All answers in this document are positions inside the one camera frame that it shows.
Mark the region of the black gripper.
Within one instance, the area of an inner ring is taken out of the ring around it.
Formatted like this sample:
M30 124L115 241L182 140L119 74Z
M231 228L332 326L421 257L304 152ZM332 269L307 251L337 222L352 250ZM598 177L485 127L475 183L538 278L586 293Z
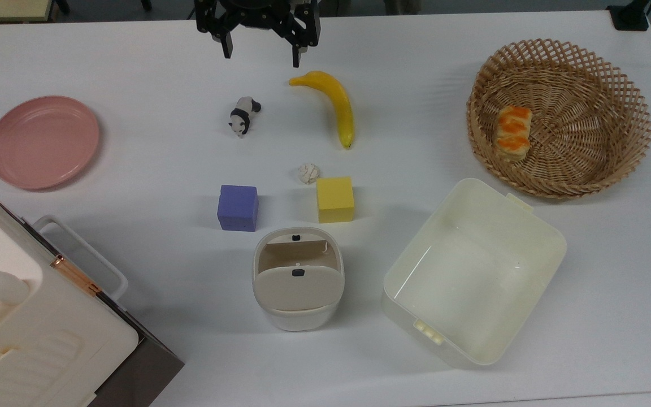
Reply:
M224 13L216 16L219 4ZM295 68L300 66L301 54L319 43L318 1L194 1L194 16L197 30L209 33L226 59L232 57L231 33L239 25L275 31L291 44Z

